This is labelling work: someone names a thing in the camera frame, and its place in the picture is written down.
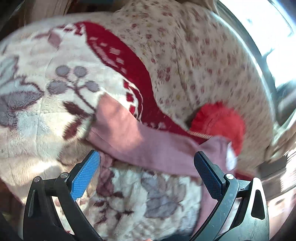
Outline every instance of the gray leaf pattern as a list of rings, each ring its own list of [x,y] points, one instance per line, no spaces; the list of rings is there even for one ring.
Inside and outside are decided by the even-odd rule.
[[[0,86],[11,80],[17,70],[17,56],[7,57],[0,63]]]
[[[99,85],[91,80],[85,83],[85,87],[91,92],[97,92],[99,90]]]
[[[58,66],[55,70],[57,76],[66,77],[70,72],[70,68],[67,65]]]
[[[141,184],[148,192],[145,212],[147,218],[171,216],[186,195],[185,185],[180,184],[178,179],[173,177],[168,181],[162,175],[145,177],[142,178]]]
[[[86,67],[83,67],[83,66],[76,66],[73,72],[78,78],[81,78],[87,75]]]
[[[18,56],[10,56],[0,63],[0,125],[16,127],[15,111],[24,110],[39,100],[44,92],[26,76],[15,76]]]
[[[54,80],[47,86],[47,91],[52,95],[65,93],[67,89],[67,83],[60,80]]]

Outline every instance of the red knit fabric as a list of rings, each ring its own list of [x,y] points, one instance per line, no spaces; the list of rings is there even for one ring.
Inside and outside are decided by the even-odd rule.
[[[166,131],[189,136],[198,144],[206,141],[206,139],[193,136],[184,131],[159,109],[153,97],[154,94],[149,72],[139,57],[125,43],[113,33],[96,23],[80,22],[76,23],[75,26],[79,31],[82,28],[85,29],[87,45],[106,66],[114,69],[136,86],[136,88],[134,88],[123,80],[124,87],[126,89],[131,89],[139,102],[137,107],[138,113],[141,113],[141,117],[138,118],[139,121],[142,123],[162,122],[166,126]],[[120,55],[113,54],[110,51],[110,47],[119,50]],[[116,62],[117,57],[120,57],[124,64]],[[131,101],[130,96],[127,95],[126,98],[127,101]],[[134,114],[135,108],[135,106],[130,107],[129,110],[132,114]]]
[[[242,150],[245,124],[234,109],[217,102],[201,107],[191,123],[190,131],[227,137],[231,140],[232,148],[238,156]]]

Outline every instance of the pink cloth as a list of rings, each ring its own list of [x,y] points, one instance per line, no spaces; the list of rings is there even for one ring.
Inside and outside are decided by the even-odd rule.
[[[138,122],[108,94],[99,100],[87,140],[117,160],[154,171],[199,177],[193,157],[197,151],[203,151],[222,171],[229,172],[226,168],[229,141],[224,137],[212,137],[198,145],[189,137],[152,129]],[[204,186],[195,231],[201,227],[216,203]]]

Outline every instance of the blue gripper pad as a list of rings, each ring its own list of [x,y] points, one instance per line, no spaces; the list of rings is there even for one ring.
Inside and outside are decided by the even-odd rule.
[[[215,166],[217,165],[212,164],[204,153],[197,152],[194,155],[194,166],[203,180],[211,197],[218,201],[222,200],[223,184],[214,172],[214,169],[216,169]]]
[[[71,196],[74,201],[82,197],[94,173],[100,165],[100,154],[94,151],[72,181]]]

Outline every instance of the floral fleece blanket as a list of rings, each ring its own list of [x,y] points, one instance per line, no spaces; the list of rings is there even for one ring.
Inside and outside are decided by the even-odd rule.
[[[19,200],[25,203],[35,176],[55,178],[93,149],[85,136],[104,93],[144,125],[197,143],[205,140],[188,133],[188,118],[205,103],[225,102],[247,127],[240,168],[263,160],[272,138],[272,111],[256,65],[214,13],[162,0],[131,1],[114,14],[56,18],[0,45],[0,177]],[[101,158],[77,202],[105,240],[193,232],[199,179],[130,166],[103,152]],[[148,212],[152,196],[169,208]]]

